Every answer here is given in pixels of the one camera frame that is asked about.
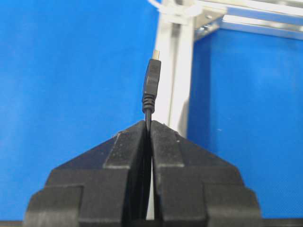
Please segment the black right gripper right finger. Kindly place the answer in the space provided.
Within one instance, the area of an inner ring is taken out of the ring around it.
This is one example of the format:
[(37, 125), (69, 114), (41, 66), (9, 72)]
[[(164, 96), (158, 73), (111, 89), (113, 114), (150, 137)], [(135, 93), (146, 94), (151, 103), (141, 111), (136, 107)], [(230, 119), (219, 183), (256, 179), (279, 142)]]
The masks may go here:
[(151, 123), (155, 217), (164, 227), (260, 227), (255, 193), (237, 167)]

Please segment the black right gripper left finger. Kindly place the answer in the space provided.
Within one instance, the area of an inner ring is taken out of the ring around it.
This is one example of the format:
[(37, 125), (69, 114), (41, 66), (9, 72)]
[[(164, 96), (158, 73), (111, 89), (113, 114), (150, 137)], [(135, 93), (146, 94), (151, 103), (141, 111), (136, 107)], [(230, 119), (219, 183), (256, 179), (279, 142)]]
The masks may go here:
[(27, 227), (122, 227), (145, 219), (146, 124), (140, 121), (51, 171), (30, 199)]

